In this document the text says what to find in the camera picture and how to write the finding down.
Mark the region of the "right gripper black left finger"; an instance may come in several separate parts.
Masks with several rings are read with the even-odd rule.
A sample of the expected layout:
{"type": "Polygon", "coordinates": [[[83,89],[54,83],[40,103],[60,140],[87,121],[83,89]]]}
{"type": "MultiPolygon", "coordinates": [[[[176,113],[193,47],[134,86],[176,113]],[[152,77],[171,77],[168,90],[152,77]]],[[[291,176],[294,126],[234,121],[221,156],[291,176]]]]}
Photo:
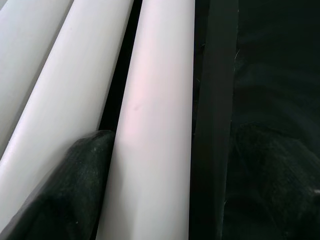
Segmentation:
{"type": "Polygon", "coordinates": [[[89,240],[98,224],[115,133],[77,140],[2,230],[4,240],[89,240]]]}

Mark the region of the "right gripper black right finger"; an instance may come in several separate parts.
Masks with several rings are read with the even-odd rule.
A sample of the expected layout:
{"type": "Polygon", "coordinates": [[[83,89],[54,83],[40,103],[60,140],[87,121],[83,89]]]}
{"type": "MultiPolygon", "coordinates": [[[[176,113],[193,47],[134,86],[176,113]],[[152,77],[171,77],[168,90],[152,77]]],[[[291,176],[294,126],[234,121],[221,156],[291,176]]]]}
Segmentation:
{"type": "Polygon", "coordinates": [[[320,159],[293,134],[244,124],[230,134],[227,240],[317,240],[320,159]]]}

